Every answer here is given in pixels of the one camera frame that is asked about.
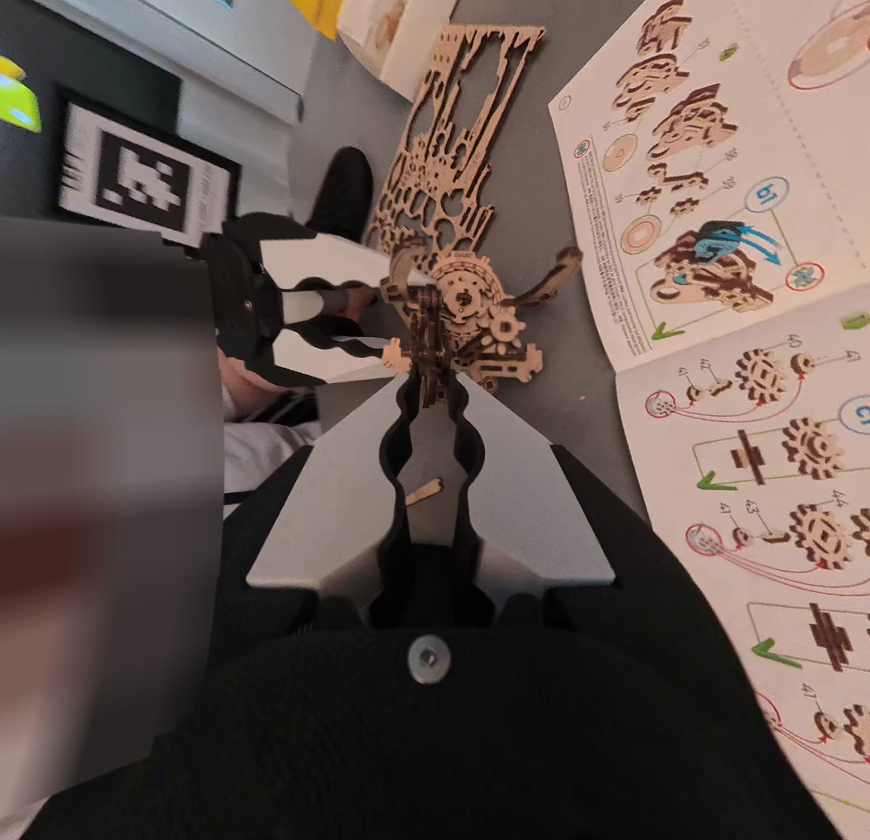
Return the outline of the laser-cut wooden part sheet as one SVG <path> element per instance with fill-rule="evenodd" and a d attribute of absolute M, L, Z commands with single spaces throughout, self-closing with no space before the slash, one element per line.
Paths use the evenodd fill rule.
<path fill-rule="evenodd" d="M 434 43 L 364 245 L 390 256 L 406 237 L 429 258 L 479 246 L 495 213 L 481 195 L 491 152 L 546 30 L 452 24 Z"/>

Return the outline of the person's left hand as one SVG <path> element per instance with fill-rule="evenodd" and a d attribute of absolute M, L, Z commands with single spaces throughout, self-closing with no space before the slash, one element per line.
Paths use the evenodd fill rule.
<path fill-rule="evenodd" d="M 223 421 L 242 421 L 273 406 L 290 388 L 272 384 L 217 348 L 223 396 Z"/>

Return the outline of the framed black-white marker sign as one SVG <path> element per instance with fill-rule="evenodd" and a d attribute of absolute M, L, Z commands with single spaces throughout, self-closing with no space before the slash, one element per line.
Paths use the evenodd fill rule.
<path fill-rule="evenodd" d="M 237 216 L 242 167 L 59 87 L 53 215 L 157 234 L 195 252 Z"/>

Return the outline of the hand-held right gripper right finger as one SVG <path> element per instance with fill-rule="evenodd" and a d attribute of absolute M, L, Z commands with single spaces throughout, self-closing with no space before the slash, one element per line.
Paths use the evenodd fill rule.
<path fill-rule="evenodd" d="M 465 474 L 453 546 L 494 612 L 517 595 L 613 586 L 551 442 L 467 376 L 451 377 L 448 406 Z"/>

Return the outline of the wooden mechanical model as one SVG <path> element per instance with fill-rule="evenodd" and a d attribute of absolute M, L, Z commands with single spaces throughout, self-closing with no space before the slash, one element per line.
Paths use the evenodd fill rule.
<path fill-rule="evenodd" d="M 457 251 L 429 258 L 422 238 L 405 238 L 379 289 L 408 326 L 411 345 L 401 348 L 391 340 L 382 362 L 395 374 L 417 372 L 423 408 L 446 398 L 451 373 L 466 375 L 489 393 L 502 379 L 528 383 L 542 371 L 543 354 L 522 342 L 527 325 L 519 313 L 553 300 L 582 262 L 579 248 L 566 247 L 541 281 L 510 295 L 489 259 Z"/>

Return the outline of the white cardboard box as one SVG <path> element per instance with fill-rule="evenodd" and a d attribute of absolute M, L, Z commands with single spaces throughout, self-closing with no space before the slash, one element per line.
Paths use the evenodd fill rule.
<path fill-rule="evenodd" d="M 386 87 L 413 100 L 458 0 L 343 0 L 338 36 Z"/>

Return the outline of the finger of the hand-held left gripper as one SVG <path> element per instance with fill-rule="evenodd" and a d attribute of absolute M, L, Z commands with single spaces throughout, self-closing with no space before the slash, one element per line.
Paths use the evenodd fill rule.
<path fill-rule="evenodd" d="M 262 240 L 259 248 L 266 275 L 282 293 L 355 285 L 380 290 L 390 277 L 389 257 L 341 237 Z"/>
<path fill-rule="evenodd" d="M 367 336 L 335 315 L 283 327 L 271 346 L 273 381 L 286 388 L 390 380 L 411 371 L 411 352 L 400 338 Z"/>

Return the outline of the yellow-green object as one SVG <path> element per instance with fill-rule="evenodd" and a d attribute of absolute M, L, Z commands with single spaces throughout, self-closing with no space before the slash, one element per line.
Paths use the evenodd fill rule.
<path fill-rule="evenodd" d="M 26 79 L 19 65 L 1 56 L 1 121 L 38 135 L 43 127 L 38 97 Z"/>

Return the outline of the illustrated instruction booklet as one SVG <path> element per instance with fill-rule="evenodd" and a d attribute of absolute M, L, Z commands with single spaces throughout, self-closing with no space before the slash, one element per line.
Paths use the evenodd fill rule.
<path fill-rule="evenodd" d="M 645 0 L 550 104 L 653 530 L 868 838 L 869 1 Z"/>

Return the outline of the white cabinet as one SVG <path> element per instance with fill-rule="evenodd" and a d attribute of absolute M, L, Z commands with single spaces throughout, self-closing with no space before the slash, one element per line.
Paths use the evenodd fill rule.
<path fill-rule="evenodd" d="M 289 0 L 34 0 L 208 86 L 209 124 L 266 179 L 288 183 L 290 143 L 318 35 Z"/>

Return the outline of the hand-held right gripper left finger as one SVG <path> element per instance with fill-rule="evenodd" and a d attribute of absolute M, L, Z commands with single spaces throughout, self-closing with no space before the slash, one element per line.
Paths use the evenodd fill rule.
<path fill-rule="evenodd" d="M 320 437 L 246 574 L 249 587 L 347 599 L 372 628 L 397 621 L 414 576 L 398 476 L 411 457 L 418 413 L 419 375 L 412 371 Z"/>

